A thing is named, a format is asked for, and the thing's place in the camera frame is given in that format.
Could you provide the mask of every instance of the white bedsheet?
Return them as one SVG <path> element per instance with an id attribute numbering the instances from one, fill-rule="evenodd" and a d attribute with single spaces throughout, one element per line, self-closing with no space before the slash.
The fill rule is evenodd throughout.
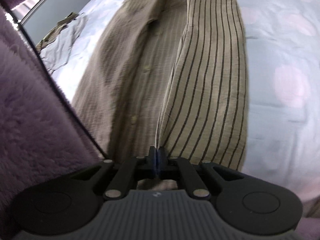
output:
<path id="1" fill-rule="evenodd" d="M 68 64 L 56 70 L 52 75 L 69 101 L 76 92 L 98 39 L 123 1 L 91 0 L 79 12 L 88 17 L 86 26 L 72 47 Z"/>
<path id="2" fill-rule="evenodd" d="M 79 15 L 60 32 L 54 42 L 41 50 L 40 57 L 50 74 L 68 63 L 73 44 L 86 23 L 87 16 Z"/>
<path id="3" fill-rule="evenodd" d="M 71 101 L 103 29 L 123 0 L 92 0 L 88 23 L 54 79 Z M 320 196 L 320 0 L 238 0 L 245 23 L 249 130 L 244 172 Z"/>

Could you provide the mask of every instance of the beige shirt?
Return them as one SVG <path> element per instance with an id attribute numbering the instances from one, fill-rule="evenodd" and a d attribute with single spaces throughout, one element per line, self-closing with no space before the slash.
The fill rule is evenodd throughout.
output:
<path id="1" fill-rule="evenodd" d="M 247 87 L 236 0 L 125 0 L 73 105 L 117 162 L 155 145 L 192 163 L 239 169 Z"/>

